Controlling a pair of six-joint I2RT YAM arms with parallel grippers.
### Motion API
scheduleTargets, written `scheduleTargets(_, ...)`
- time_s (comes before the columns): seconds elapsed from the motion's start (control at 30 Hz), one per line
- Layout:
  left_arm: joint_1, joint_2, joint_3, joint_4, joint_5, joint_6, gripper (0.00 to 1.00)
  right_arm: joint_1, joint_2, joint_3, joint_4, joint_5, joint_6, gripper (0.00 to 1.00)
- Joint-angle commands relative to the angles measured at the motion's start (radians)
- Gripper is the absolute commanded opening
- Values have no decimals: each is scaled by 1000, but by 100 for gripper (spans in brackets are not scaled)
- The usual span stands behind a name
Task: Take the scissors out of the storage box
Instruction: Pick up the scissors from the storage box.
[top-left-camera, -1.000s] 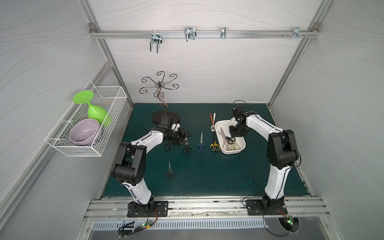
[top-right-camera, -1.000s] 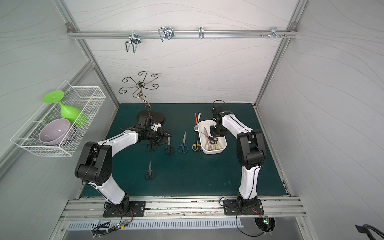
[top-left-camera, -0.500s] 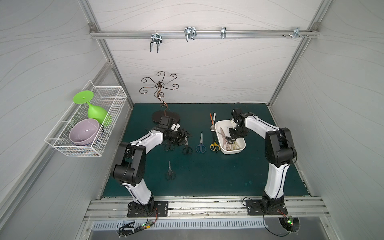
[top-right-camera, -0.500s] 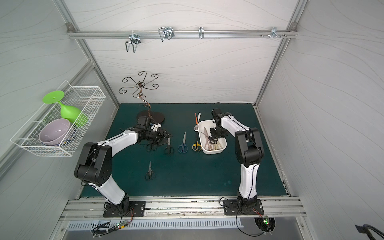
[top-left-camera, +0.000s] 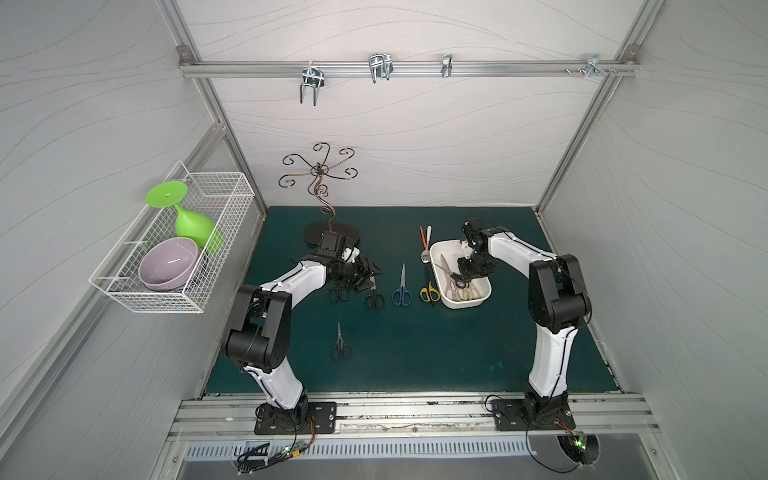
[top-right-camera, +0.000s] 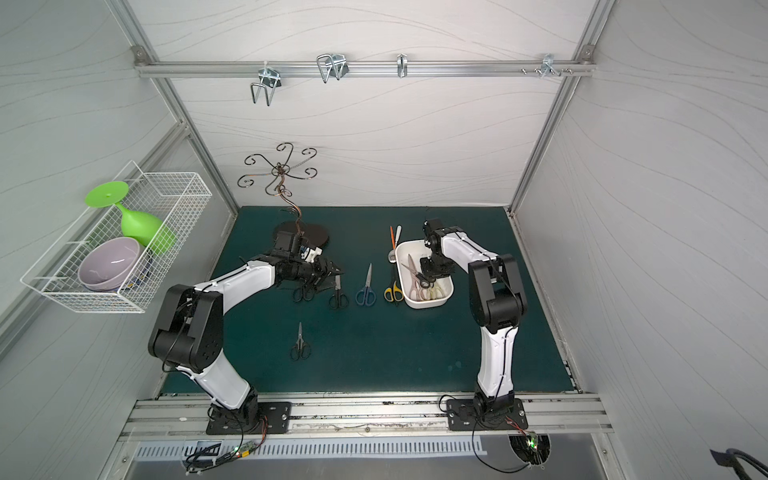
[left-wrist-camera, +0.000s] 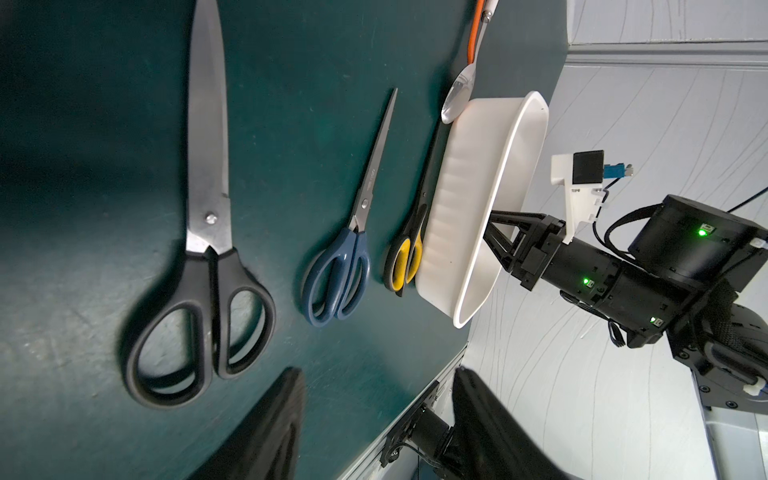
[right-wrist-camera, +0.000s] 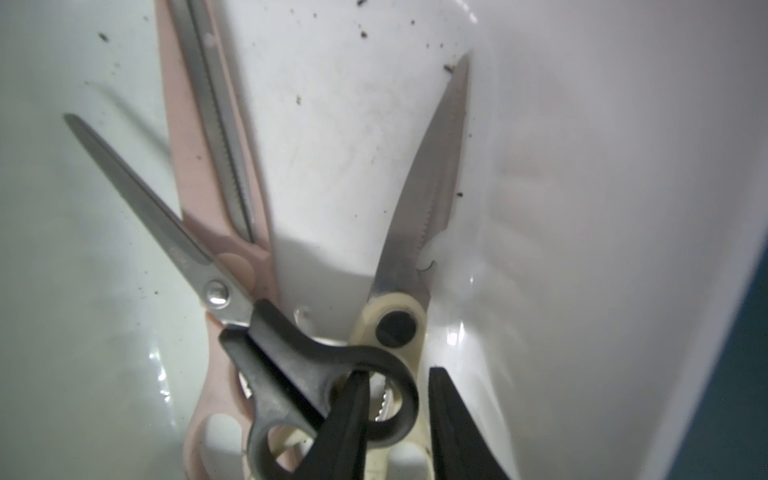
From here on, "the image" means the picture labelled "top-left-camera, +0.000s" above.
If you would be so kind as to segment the black handled kitchen shears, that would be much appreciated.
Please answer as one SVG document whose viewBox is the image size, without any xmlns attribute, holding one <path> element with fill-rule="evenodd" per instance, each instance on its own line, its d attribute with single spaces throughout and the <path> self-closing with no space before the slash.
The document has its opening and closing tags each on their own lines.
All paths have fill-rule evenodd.
<svg viewBox="0 0 768 480">
<path fill-rule="evenodd" d="M 464 280 L 460 274 L 454 273 L 449 267 L 445 267 L 442 264 L 435 264 L 435 267 L 439 268 L 444 273 L 446 278 L 446 288 L 448 290 L 457 289 L 458 287 L 462 287 L 463 283 L 469 283 L 469 281 Z"/>
</svg>

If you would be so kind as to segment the black handled steel scissors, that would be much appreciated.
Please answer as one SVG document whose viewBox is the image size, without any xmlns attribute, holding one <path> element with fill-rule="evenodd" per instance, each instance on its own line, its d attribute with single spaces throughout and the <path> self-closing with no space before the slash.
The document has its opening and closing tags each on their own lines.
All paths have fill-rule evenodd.
<svg viewBox="0 0 768 480">
<path fill-rule="evenodd" d="M 369 280 L 368 295 L 365 298 L 365 307 L 369 310 L 378 310 L 384 307 L 385 299 L 379 292 L 376 284 L 376 279 L 371 277 Z"/>
</svg>

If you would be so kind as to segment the small all-black scissors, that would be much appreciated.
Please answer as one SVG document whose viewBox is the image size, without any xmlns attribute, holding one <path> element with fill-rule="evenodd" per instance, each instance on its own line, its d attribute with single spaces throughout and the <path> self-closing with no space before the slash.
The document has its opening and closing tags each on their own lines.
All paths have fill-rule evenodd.
<svg viewBox="0 0 768 480">
<path fill-rule="evenodd" d="M 345 302 L 350 298 L 350 293 L 344 288 L 334 287 L 328 292 L 328 300 L 331 303 Z"/>
</svg>

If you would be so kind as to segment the cream handled scissors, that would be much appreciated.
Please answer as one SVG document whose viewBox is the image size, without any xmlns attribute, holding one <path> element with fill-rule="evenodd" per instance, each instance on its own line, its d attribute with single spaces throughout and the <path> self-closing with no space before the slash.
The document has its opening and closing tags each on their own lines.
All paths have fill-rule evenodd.
<svg viewBox="0 0 768 480">
<path fill-rule="evenodd" d="M 481 296 L 480 291 L 471 282 L 463 283 L 462 287 L 458 287 L 456 290 L 457 301 L 477 300 Z"/>
</svg>

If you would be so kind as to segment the pink kitchen scissors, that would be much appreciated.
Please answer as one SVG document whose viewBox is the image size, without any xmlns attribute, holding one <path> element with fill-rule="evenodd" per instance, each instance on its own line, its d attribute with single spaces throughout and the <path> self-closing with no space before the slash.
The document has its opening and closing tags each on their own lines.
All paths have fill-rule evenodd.
<svg viewBox="0 0 768 480">
<path fill-rule="evenodd" d="M 452 276 L 452 271 L 449 264 L 443 254 L 440 255 L 441 268 L 446 278 L 446 293 L 452 301 L 465 301 L 466 295 L 464 290 L 459 286 L 456 280 Z"/>
</svg>

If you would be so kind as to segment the blue handled scissors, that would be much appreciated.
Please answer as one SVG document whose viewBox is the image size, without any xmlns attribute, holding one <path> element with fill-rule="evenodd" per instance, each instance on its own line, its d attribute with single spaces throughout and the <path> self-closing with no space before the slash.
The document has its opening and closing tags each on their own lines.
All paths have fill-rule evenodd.
<svg viewBox="0 0 768 480">
<path fill-rule="evenodd" d="M 408 307 L 412 303 L 412 295 L 406 285 L 406 264 L 403 263 L 400 273 L 400 281 L 397 288 L 391 295 L 392 303 L 395 306 Z"/>
</svg>

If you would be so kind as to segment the yellow black handled scissors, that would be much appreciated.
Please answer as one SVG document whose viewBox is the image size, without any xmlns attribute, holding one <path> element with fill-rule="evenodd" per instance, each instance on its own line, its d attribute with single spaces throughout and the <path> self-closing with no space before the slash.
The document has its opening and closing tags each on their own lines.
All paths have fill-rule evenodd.
<svg viewBox="0 0 768 480">
<path fill-rule="evenodd" d="M 423 302 L 436 303 L 441 300 L 441 294 L 439 290 L 433 285 L 432 268 L 428 264 L 423 265 L 424 281 L 423 286 L 419 292 L 419 297 Z"/>
</svg>

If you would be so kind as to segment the dark grey handled scissors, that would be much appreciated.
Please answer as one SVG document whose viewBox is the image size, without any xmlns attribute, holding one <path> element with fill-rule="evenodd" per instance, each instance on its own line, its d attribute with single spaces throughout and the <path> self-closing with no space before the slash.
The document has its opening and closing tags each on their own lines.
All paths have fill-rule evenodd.
<svg viewBox="0 0 768 480">
<path fill-rule="evenodd" d="M 335 343 L 332 346 L 331 358 L 333 361 L 341 361 L 349 359 L 350 356 L 351 349 L 343 338 L 341 324 L 337 323 L 337 336 Z"/>
</svg>

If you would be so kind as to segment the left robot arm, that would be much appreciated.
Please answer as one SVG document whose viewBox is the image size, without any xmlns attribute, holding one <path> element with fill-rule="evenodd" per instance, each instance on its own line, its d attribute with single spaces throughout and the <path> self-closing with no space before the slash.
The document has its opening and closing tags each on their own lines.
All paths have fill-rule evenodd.
<svg viewBox="0 0 768 480">
<path fill-rule="evenodd" d="M 329 281 L 360 291 L 381 273 L 381 268 L 366 257 L 321 261 L 307 256 L 271 282 L 242 288 L 249 297 L 243 307 L 242 325 L 232 329 L 224 341 L 226 356 L 257 382 L 271 407 L 304 418 L 306 388 L 287 359 L 294 307 Z"/>
</svg>

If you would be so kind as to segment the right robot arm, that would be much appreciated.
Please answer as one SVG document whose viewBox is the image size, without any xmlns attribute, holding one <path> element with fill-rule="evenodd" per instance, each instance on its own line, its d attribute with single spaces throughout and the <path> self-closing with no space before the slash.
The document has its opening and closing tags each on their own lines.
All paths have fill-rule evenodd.
<svg viewBox="0 0 768 480">
<path fill-rule="evenodd" d="M 461 288 L 488 276 L 497 260 L 528 280 L 527 304 L 536 323 L 534 362 L 524 399 L 528 413 L 536 416 L 564 407 L 573 341 L 592 312 L 578 259 L 544 251 L 504 227 L 487 228 L 479 219 L 467 220 L 462 231 L 471 252 L 457 260 L 458 271 L 452 275 Z"/>
</svg>

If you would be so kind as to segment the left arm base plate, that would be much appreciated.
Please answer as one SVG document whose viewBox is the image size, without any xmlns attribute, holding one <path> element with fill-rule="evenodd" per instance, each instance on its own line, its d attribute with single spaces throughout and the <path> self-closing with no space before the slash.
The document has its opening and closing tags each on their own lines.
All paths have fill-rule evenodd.
<svg viewBox="0 0 768 480">
<path fill-rule="evenodd" d="M 300 401 L 294 409 L 281 409 L 268 403 L 262 403 L 255 410 L 256 423 L 254 434 L 327 435 L 335 432 L 338 405 L 336 402 Z"/>
</svg>

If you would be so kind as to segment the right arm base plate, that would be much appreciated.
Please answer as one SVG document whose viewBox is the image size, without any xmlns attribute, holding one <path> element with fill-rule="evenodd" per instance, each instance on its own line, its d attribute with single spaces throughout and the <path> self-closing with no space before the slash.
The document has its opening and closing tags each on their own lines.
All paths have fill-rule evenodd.
<svg viewBox="0 0 768 480">
<path fill-rule="evenodd" d="M 494 398 L 487 402 L 497 431 L 576 430 L 574 416 L 566 403 L 538 404 L 532 397 Z"/>
</svg>

